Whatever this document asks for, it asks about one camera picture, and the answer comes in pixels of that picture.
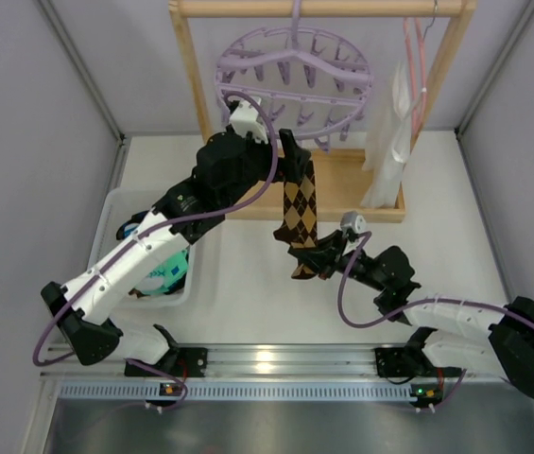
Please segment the brown argyle sock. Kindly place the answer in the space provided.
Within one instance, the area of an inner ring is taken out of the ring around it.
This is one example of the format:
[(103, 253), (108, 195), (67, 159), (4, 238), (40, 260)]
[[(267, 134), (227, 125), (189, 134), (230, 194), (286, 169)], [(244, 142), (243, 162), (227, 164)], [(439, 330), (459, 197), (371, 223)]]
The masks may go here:
[(318, 204), (314, 164), (310, 161), (300, 183), (284, 183), (283, 223), (273, 232), (292, 250), (318, 246)]

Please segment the purple round clip hanger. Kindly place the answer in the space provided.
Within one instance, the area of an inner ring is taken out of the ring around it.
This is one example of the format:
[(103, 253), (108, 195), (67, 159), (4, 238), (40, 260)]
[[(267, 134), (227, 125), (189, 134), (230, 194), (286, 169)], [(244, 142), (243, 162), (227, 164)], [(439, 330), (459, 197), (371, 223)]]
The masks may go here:
[(374, 82), (368, 60), (347, 39), (322, 28), (301, 26), (301, 2), (289, 26), (260, 27), (237, 38), (215, 68), (221, 122), (229, 120), (236, 91), (261, 104), (273, 127), (293, 131), (328, 152), (331, 138), (347, 139), (363, 117)]

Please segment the green sock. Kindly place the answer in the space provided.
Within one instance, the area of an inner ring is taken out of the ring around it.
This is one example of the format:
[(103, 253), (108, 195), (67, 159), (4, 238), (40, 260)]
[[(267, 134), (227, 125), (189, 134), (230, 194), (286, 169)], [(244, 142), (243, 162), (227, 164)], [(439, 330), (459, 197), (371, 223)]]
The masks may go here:
[(188, 254), (188, 250), (183, 250), (170, 256), (138, 283), (129, 295), (137, 298), (154, 297), (181, 290), (189, 268)]

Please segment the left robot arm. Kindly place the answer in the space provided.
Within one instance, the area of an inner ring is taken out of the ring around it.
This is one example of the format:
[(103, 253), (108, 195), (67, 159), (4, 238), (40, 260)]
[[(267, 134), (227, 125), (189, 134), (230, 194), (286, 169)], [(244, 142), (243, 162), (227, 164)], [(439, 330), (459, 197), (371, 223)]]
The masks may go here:
[(115, 356), (136, 365), (175, 362), (178, 345), (165, 328), (118, 322), (112, 311), (151, 271), (198, 242), (227, 214), (251, 203), (258, 183), (300, 183), (311, 154), (292, 131), (268, 141), (233, 129), (213, 135), (197, 153), (191, 175), (172, 186), (101, 261), (65, 284), (48, 283), (42, 298), (84, 365)]

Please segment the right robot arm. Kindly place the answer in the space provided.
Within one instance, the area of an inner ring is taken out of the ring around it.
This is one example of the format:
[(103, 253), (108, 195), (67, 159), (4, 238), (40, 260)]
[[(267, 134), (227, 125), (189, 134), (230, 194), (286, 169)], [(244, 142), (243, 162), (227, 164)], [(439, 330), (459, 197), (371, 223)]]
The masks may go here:
[(359, 323), (340, 311), (348, 326), (397, 322), (414, 327), (404, 348), (413, 375), (458, 368), (499, 377), (534, 399), (534, 300), (518, 296), (497, 306), (428, 294), (414, 281), (415, 271), (401, 248), (390, 246), (370, 257), (364, 251), (369, 239), (370, 233), (336, 230), (314, 247), (288, 252), (322, 279), (338, 272), (342, 284), (354, 280), (376, 290), (373, 303), (380, 318)]

